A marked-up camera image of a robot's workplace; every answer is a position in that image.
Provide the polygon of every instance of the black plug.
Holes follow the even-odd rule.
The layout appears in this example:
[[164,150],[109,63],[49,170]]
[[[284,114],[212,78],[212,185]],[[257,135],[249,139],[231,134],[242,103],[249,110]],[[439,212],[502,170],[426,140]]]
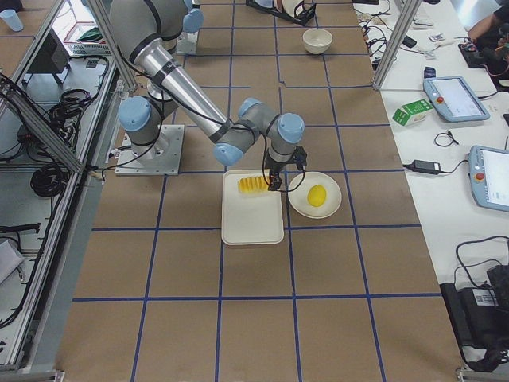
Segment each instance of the black plug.
[[414,171],[415,173],[431,173],[432,175],[438,175],[439,173],[442,172],[440,168],[440,163],[418,161],[417,159],[415,159],[409,165],[403,165],[403,167],[410,171]]

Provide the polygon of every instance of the blue cup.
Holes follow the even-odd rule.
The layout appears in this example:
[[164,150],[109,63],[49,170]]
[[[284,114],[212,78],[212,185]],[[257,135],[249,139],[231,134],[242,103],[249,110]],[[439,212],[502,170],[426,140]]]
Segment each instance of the blue cup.
[[23,23],[15,10],[3,10],[0,12],[0,18],[2,18],[14,32],[23,30]]

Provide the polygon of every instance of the green box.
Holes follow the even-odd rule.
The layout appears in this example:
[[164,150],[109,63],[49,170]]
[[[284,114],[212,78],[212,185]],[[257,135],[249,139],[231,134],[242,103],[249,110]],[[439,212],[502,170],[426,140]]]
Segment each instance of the green box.
[[433,107],[425,99],[420,99],[419,101],[402,105],[396,110],[392,119],[400,125],[407,126],[422,121],[431,109]]

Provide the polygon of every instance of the tablet device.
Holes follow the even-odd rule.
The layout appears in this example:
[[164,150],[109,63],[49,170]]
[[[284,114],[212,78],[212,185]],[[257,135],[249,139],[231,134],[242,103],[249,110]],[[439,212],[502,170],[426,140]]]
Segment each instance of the tablet device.
[[476,203],[509,212],[509,151],[473,146],[468,164]]
[[424,91],[438,114],[448,122],[480,121],[490,118],[463,77],[425,78]]

